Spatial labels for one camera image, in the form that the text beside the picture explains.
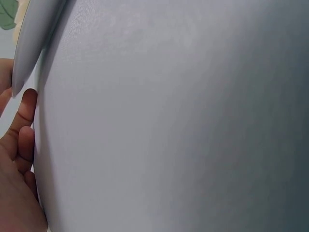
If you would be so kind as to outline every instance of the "hand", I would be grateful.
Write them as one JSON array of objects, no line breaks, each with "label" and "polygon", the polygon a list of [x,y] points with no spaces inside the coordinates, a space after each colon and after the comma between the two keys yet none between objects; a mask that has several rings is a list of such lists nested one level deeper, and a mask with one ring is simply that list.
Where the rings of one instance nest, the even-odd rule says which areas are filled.
[{"label": "hand", "polygon": [[[13,61],[0,59],[0,115],[11,98]],[[18,112],[0,139],[0,232],[45,232],[47,222],[38,203],[33,163],[37,93],[28,89]]]}]

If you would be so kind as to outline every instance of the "leaf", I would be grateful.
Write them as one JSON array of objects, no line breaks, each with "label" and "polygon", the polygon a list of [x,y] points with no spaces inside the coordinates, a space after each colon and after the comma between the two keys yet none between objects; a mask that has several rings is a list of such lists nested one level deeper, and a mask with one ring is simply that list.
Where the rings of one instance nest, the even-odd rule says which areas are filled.
[{"label": "leaf", "polygon": [[0,0],[0,27],[4,30],[13,29],[15,15],[18,9],[17,0]]}]

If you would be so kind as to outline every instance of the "finger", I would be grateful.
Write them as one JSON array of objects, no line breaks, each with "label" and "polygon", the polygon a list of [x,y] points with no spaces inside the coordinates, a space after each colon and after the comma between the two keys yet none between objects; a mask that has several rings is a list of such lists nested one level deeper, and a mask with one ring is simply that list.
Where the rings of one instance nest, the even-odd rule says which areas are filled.
[{"label": "finger", "polygon": [[37,199],[37,201],[38,201],[37,183],[36,183],[36,180],[35,180],[34,173],[28,171],[28,172],[25,173],[24,177],[25,177],[25,183],[27,184],[27,186],[29,187],[29,189],[33,193],[35,199]]},{"label": "finger", "polygon": [[31,126],[33,122],[36,99],[37,93],[35,90],[26,90],[10,128],[0,139],[0,149],[4,149],[11,159],[14,159],[17,154],[20,129],[24,126]]},{"label": "finger", "polygon": [[0,95],[0,117],[6,107],[6,105],[9,103],[9,100],[12,96],[12,90],[7,89]]},{"label": "finger", "polygon": [[13,62],[12,59],[0,59],[0,94],[11,87]]},{"label": "finger", "polygon": [[21,174],[30,171],[33,164],[34,131],[31,127],[23,127],[18,136],[18,154],[14,163]]}]

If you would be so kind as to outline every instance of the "white curved surface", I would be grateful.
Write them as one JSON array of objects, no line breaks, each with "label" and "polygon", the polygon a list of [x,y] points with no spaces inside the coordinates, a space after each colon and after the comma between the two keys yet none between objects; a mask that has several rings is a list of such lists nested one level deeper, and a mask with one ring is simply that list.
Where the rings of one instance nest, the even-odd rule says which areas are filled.
[{"label": "white curved surface", "polygon": [[70,1],[35,118],[51,231],[308,231],[308,11]]}]

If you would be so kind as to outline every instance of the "gray plastic surface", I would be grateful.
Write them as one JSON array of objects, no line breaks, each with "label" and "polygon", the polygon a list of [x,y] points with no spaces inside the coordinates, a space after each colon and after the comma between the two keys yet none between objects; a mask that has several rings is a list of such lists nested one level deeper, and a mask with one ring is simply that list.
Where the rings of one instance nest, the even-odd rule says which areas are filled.
[{"label": "gray plastic surface", "polygon": [[65,0],[31,0],[22,24],[14,58],[12,94],[23,88],[36,65]]},{"label": "gray plastic surface", "polygon": [[52,232],[308,232],[308,0],[71,0],[40,66]]}]

